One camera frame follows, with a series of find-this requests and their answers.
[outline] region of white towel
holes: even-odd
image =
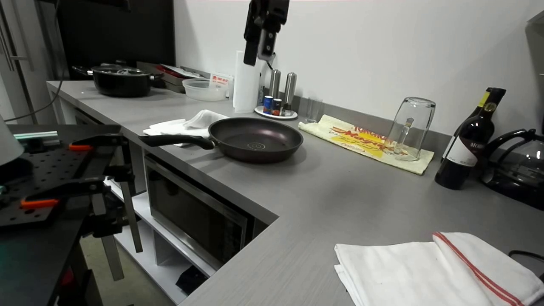
[[[543,282],[524,265],[468,233],[390,247],[336,247],[337,274],[358,306],[531,304]]]
[[[210,124],[227,119],[225,114],[213,112],[210,109],[201,111],[196,114],[193,119],[174,119],[174,121],[166,121],[159,124],[152,124],[149,129],[144,133],[149,136],[159,136],[159,134],[188,134],[188,136],[203,136],[208,138],[208,128]]]

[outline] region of black pot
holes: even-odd
[[[154,75],[137,68],[99,66],[93,70],[77,68],[94,78],[98,90],[111,97],[145,97],[150,94]]]

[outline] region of kitchen counter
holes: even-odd
[[[65,82],[62,99],[101,123],[122,124],[135,143],[150,124],[190,119],[201,109],[234,116],[229,100],[201,102],[166,90],[111,99],[93,82]],[[184,304],[353,304],[334,269],[336,243],[392,245],[467,231],[504,252],[544,253],[544,213],[477,182],[445,189],[434,182],[438,162],[419,177],[310,134],[278,165],[241,163],[200,148],[147,150],[269,223]]]

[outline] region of cup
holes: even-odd
[[[326,106],[320,100],[303,99],[300,104],[300,117],[303,123],[320,123]]]
[[[390,155],[404,162],[421,160],[436,107],[436,102],[422,97],[407,97],[402,102],[388,133]]]

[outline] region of frying pan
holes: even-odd
[[[210,138],[169,134],[142,136],[142,141],[149,146],[193,143],[205,150],[218,148],[225,157],[247,163],[278,163],[288,160],[303,145],[300,131],[254,117],[217,121],[208,133]]]

